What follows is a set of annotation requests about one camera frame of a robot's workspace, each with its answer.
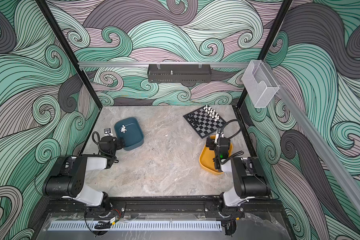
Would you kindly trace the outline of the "black white chessboard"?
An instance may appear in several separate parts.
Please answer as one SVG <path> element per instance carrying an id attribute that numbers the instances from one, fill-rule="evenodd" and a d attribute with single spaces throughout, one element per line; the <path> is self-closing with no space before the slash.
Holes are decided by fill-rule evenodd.
<path id="1" fill-rule="evenodd" d="M 189 123 L 188 116 L 194 114 L 200 114 L 203 116 L 203 124 L 200 127 L 195 128 Z M 203 107 L 200 107 L 192 112 L 183 115 L 183 118 L 193 128 L 193 130 L 201 139 L 204 139 L 215 133 L 218 128 L 221 128 L 226 123 L 226 121 L 222 117 L 220 117 L 220 119 L 215 122 L 207 115 L 206 112 L 204 112 Z"/>

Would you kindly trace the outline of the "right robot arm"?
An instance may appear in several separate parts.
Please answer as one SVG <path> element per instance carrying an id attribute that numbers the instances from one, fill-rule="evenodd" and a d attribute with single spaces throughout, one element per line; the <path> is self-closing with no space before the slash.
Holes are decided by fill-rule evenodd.
<path id="1" fill-rule="evenodd" d="M 263 168 L 257 158 L 243 158 L 243 151 L 232 153 L 231 140 L 207 137 L 199 158 L 202 168 L 212 174 L 231 173 L 233 187 L 220 195 L 220 208 L 238 207 L 250 200 L 266 199 L 271 194 Z"/>

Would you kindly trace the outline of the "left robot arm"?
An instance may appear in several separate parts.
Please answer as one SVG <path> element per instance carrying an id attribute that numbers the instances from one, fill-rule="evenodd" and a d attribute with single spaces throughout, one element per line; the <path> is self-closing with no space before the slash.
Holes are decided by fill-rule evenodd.
<path id="1" fill-rule="evenodd" d="M 86 173 L 107 170 L 118 162 L 116 151 L 125 147 L 123 138 L 104 136 L 97 142 L 98 155 L 59 156 L 42 186 L 45 197 L 73 199 L 87 207 L 111 210 L 109 195 L 85 184 Z"/>

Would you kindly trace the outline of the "white pieces in bin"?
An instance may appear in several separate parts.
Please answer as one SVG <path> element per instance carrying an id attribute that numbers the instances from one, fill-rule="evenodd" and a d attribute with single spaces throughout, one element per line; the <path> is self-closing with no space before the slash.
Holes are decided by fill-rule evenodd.
<path id="1" fill-rule="evenodd" d="M 122 125 L 120 132 L 124 134 L 126 131 L 127 131 L 126 126 Z"/>

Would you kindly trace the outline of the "black chess pieces group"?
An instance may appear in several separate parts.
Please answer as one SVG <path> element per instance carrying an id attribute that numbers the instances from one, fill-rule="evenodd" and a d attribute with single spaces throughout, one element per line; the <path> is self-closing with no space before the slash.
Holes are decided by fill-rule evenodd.
<path id="1" fill-rule="evenodd" d="M 200 114 L 189 115 L 188 120 L 195 128 L 200 127 L 203 124 L 203 116 Z"/>

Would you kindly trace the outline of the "white chess pieces group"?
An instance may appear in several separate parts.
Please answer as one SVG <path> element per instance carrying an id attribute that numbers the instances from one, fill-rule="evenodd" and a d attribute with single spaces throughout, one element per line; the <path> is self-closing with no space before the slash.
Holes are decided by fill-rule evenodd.
<path id="1" fill-rule="evenodd" d="M 204 112 L 207 113 L 207 115 L 213 119 L 215 122 L 220 119 L 220 115 L 210 106 L 205 105 L 203 107 Z"/>

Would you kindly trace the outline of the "yellow plastic tray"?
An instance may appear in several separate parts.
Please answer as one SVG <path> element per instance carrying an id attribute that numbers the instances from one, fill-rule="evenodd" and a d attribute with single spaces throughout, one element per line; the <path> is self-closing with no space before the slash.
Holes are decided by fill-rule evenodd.
<path id="1" fill-rule="evenodd" d="M 230 155 L 233 149 L 233 145 L 230 141 Z M 205 147 L 202 150 L 202 153 L 199 158 L 199 162 L 201 167 L 215 175 L 221 175 L 222 173 L 231 173 L 232 172 L 232 165 L 229 157 L 224 160 L 215 160 L 214 161 L 214 152 L 209 150 L 209 148 Z"/>

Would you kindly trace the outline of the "teal plastic bin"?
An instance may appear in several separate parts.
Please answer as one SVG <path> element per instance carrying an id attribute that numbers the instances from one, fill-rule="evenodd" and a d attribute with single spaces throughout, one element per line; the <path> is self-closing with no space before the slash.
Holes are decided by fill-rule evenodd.
<path id="1" fill-rule="evenodd" d="M 124 134 L 120 132 L 122 125 L 125 125 L 127 129 Z M 125 151 L 131 151 L 143 145 L 144 134 L 138 120 L 135 117 L 129 117 L 116 122 L 114 129 L 117 137 L 123 138 L 125 142 L 123 149 Z"/>

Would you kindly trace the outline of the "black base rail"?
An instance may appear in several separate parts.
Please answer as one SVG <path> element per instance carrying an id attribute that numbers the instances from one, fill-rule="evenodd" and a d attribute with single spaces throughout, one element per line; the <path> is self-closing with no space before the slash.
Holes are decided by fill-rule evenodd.
<path id="1" fill-rule="evenodd" d="M 284 207 L 279 200 L 249 200 L 238 207 L 226 207 L 219 196 L 191 197 L 110 197 L 106 200 L 109 207 L 102 204 L 99 207 L 87 207 L 74 200 L 51 201 L 47 213 L 85 214 L 90 218 L 134 218 L 143 214 L 192 214 L 195 216 L 234 219 L 243 218 L 246 214 L 270 219 L 285 217 Z"/>

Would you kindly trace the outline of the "clear plastic wall box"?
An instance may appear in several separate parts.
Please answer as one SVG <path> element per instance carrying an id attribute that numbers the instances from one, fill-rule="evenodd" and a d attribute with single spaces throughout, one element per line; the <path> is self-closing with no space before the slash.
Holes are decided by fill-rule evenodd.
<path id="1" fill-rule="evenodd" d="M 261 60 L 250 61 L 242 81 L 255 108 L 266 108 L 280 89 L 273 69 Z"/>

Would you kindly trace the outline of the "aluminium wall rail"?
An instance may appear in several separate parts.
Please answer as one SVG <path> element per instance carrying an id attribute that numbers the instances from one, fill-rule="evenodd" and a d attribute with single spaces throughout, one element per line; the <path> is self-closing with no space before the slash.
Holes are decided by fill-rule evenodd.
<path id="1" fill-rule="evenodd" d="M 241 69 L 246 68 L 249 62 L 236 63 L 236 62 L 94 62 L 85 61 L 78 62 L 80 68 L 147 68 L 149 65 L 156 65 L 160 68 L 161 65 L 210 65 L 211 68 L 234 68 Z"/>

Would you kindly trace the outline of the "black perforated wall shelf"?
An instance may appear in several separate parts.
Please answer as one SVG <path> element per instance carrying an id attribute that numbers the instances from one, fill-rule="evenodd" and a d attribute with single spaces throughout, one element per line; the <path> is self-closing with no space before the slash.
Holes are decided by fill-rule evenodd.
<path id="1" fill-rule="evenodd" d="M 210 65 L 149 65 L 147 75 L 151 83 L 208 83 L 212 69 Z"/>

